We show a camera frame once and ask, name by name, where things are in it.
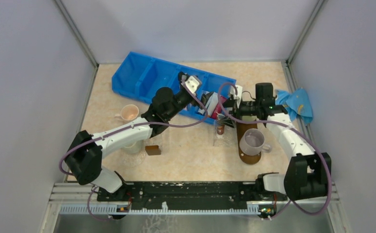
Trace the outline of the white tube orange cap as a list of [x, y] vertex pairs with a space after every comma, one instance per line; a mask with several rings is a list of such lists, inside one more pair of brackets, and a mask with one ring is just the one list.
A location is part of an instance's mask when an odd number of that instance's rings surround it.
[[210, 115], [213, 113], [215, 107], [218, 105], [218, 95], [214, 92], [213, 96], [209, 99], [208, 102], [203, 102], [206, 110], [207, 115], [210, 117]]

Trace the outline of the clear textured acrylic tray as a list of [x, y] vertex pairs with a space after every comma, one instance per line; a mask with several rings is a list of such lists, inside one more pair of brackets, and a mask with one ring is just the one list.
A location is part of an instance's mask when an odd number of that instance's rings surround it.
[[237, 144], [236, 129], [225, 126], [224, 134], [217, 135], [216, 125], [214, 126], [213, 133], [213, 146], [214, 147], [233, 147]]

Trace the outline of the grey ceramic mug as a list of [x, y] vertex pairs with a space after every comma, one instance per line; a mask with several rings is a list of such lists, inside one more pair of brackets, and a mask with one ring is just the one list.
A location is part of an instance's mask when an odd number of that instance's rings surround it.
[[258, 129], [247, 130], [240, 141], [240, 147], [248, 155], [272, 151], [272, 146], [266, 143], [264, 134]]

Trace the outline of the white ceramic mug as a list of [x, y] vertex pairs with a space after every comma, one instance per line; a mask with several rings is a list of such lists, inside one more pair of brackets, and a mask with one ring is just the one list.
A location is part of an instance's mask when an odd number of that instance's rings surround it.
[[115, 114], [114, 118], [121, 122], [130, 122], [138, 118], [139, 108], [134, 104], [124, 106], [119, 114]]

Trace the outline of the clear holder with wooden ends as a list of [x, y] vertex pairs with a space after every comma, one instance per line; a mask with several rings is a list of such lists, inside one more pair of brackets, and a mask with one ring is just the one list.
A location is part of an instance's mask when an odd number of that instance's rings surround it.
[[144, 145], [147, 155], [164, 155], [170, 148], [169, 132], [165, 131], [160, 135], [146, 139]]

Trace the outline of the cream speckled ceramic mug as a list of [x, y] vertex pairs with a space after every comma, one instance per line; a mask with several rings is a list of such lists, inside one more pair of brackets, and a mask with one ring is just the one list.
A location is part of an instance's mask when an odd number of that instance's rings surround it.
[[144, 141], [139, 140], [132, 144], [124, 146], [122, 150], [127, 154], [137, 154], [142, 150], [143, 146], [144, 146]]

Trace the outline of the green ceramic mug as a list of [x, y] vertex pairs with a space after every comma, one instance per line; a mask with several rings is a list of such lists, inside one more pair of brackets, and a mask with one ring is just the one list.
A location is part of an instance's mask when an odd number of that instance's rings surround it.
[[258, 118], [256, 116], [241, 116], [240, 120], [245, 121], [245, 122], [253, 122], [253, 121], [257, 121]]

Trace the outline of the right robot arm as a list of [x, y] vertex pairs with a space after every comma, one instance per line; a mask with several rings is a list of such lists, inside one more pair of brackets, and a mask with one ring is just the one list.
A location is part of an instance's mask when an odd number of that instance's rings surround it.
[[282, 193], [292, 201], [329, 197], [332, 191], [331, 159], [321, 153], [304, 134], [294, 126], [288, 111], [277, 105], [271, 83], [255, 85], [256, 97], [243, 101], [238, 85], [224, 83], [221, 92], [229, 87], [229, 98], [220, 103], [225, 115], [236, 123], [244, 124], [244, 116], [256, 116], [257, 123], [268, 129], [288, 157], [285, 174], [266, 173], [256, 180], [255, 193], [261, 200], [268, 200], [274, 192]]

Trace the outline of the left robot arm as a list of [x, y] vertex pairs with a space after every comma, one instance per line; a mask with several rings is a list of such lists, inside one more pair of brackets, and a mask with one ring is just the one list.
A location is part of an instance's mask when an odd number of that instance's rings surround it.
[[[101, 133], [77, 133], [59, 162], [60, 170], [74, 176], [80, 185], [99, 186], [114, 200], [123, 200], [128, 193], [123, 179], [117, 172], [103, 167], [102, 160], [125, 146], [156, 137], [169, 127], [174, 128], [174, 124], [169, 124], [170, 119], [191, 102], [203, 107], [196, 97], [197, 90], [198, 87], [187, 84], [174, 94], [170, 88], [162, 87], [156, 92], [148, 110], [135, 120]], [[62, 168], [63, 163], [66, 163], [69, 172]]]

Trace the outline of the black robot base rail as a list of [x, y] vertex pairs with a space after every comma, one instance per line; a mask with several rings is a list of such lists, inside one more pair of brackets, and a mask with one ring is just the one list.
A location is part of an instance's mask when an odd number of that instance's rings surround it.
[[248, 202], [286, 200], [255, 182], [125, 182], [117, 191], [97, 191], [100, 202], [124, 201], [131, 210], [245, 210]]

